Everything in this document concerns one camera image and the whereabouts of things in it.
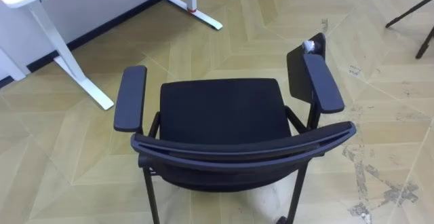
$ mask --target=desk leg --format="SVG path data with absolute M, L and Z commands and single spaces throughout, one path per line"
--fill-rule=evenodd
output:
M 0 67 L 6 71 L 14 80 L 19 81 L 29 74 L 28 69 L 23 69 L 16 64 L 12 59 L 0 48 Z
M 52 45 L 57 49 L 59 57 L 54 61 L 59 64 L 75 82 L 77 82 L 104 110 L 110 109 L 114 104 L 113 101 L 93 84 L 83 73 L 73 54 L 64 42 L 62 36 L 45 12 L 42 4 L 35 1 L 28 5 L 33 17 L 41 26 Z
M 219 21 L 209 17 L 208 15 L 200 12 L 197 9 L 197 0 L 187 0 L 187 3 L 185 3 L 181 0 L 168 0 L 168 1 L 183 8 L 184 10 L 188 11 L 190 14 L 198 17 L 200 20 L 202 20 L 205 23 L 209 24 L 210 26 L 214 27 L 216 30 L 220 30 L 223 27 L 223 25 Z

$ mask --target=wooden floor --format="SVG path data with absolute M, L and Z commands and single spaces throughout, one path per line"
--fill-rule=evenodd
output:
M 357 136 L 313 160 L 297 224 L 428 224 L 434 219 L 434 47 L 414 56 L 434 24 L 434 2 L 384 25 L 421 0 L 199 0 L 223 23 L 214 31 L 166 2 L 75 51 L 113 100 L 124 68 L 148 67 L 144 124 L 168 81 L 274 77 L 290 97 L 285 55 L 315 33 Z M 129 134 L 55 64 L 0 90 L 0 223 L 151 223 Z M 288 211 L 294 177 L 231 194 L 199 193 L 155 178 L 162 223 L 274 223 Z

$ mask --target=seat cushion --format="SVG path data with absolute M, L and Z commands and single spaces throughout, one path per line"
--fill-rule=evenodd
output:
M 227 145 L 290 136 L 275 79 L 215 79 L 161 87 L 160 139 Z

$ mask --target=chair armrest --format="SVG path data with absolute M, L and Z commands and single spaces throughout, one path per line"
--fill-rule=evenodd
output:
M 144 66 L 128 67 L 124 70 L 115 109 L 116 131 L 143 133 L 146 73 L 147 68 Z
M 311 81 L 313 99 L 319 107 L 319 112 L 343 111 L 344 101 L 323 57 L 318 54 L 305 54 L 303 60 Z

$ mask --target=desk foot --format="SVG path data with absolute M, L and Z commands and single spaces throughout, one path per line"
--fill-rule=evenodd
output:
M 198 19 L 200 19 L 200 20 L 204 21 L 205 23 L 209 24 L 210 26 L 214 27 L 217 31 L 223 27 L 223 25 L 219 21 L 209 17 L 208 15 L 200 12 L 199 10 L 195 10 L 194 12 L 190 11 L 187 8 L 187 4 L 181 0 L 168 0 L 168 1 L 181 7 L 182 9 L 186 10 L 188 13 L 198 17 Z
M 77 82 L 81 88 L 83 88 L 104 110 L 110 109 L 114 105 L 113 101 L 87 77 L 80 80 L 75 78 L 75 76 L 69 71 L 62 57 L 55 57 L 54 61 L 56 61 L 56 63 L 59 64 L 59 66 L 62 67 L 62 69 L 68 73 L 68 75 L 71 76 L 74 81 Z

